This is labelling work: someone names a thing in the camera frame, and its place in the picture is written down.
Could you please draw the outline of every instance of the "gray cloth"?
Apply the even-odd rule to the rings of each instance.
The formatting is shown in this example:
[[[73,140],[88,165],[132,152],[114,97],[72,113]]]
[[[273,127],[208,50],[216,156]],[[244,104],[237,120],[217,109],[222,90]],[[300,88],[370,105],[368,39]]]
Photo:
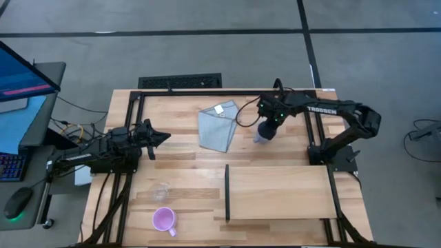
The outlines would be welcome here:
[[[233,100],[221,105],[223,112],[216,113],[214,106],[198,113],[199,145],[218,152],[227,152],[236,130],[237,105]]]

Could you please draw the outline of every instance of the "mug handle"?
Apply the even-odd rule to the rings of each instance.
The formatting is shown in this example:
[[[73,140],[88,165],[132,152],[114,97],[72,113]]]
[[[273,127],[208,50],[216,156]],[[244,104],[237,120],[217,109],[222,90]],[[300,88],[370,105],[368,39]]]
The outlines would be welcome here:
[[[171,235],[172,237],[175,237],[175,236],[176,236],[176,230],[174,229],[174,227],[168,229],[168,232],[170,232],[170,235]]]

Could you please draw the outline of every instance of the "monitor stand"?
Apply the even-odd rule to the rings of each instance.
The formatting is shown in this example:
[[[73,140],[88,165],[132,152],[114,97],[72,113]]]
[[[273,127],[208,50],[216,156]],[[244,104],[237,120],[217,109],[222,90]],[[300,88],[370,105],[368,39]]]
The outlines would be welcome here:
[[[5,113],[14,110],[21,110],[27,106],[28,106],[28,98],[1,102],[0,113]]]

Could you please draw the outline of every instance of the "computer monitor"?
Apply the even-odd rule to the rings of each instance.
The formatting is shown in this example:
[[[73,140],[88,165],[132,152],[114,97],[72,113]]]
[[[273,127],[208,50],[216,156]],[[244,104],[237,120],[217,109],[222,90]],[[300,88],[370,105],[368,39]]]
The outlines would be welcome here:
[[[0,112],[4,112],[1,111],[2,102],[59,90],[57,84],[0,41]]]

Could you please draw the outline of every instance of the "wooden board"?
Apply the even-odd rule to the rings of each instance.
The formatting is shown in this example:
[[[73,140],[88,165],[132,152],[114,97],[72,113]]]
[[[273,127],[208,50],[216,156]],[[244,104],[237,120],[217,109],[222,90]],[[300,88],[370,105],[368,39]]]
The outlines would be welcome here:
[[[110,103],[105,130],[124,126],[130,90],[115,90]],[[334,91],[317,90],[319,97],[336,99]],[[223,191],[225,164],[234,167],[308,166],[306,146],[309,141],[303,115],[289,117],[279,128],[276,138],[261,146],[253,144],[257,125],[238,127],[226,154],[198,146],[197,111],[233,99],[241,106],[255,96],[161,96],[146,98],[143,118],[150,118],[158,131],[171,132],[172,137],[155,150],[158,160],[149,161],[146,151],[134,175],[127,213],[124,246],[183,246],[183,245],[326,245],[320,220],[232,220],[226,224]],[[251,123],[256,118],[252,104],[245,108],[242,120]],[[336,135],[343,127],[340,117],[323,115],[327,136]],[[335,173],[342,209],[348,219],[368,239],[372,239],[360,186],[348,173]],[[96,201],[105,175],[92,181],[83,217],[83,233],[92,233]],[[113,175],[103,190],[97,223],[107,212],[112,191]],[[150,192],[160,184],[168,185],[169,200],[156,203]],[[162,206],[178,214],[178,237],[154,230],[152,213]],[[119,213],[112,225],[111,241],[116,239]]]
[[[233,167],[232,220],[335,218],[325,166]]]

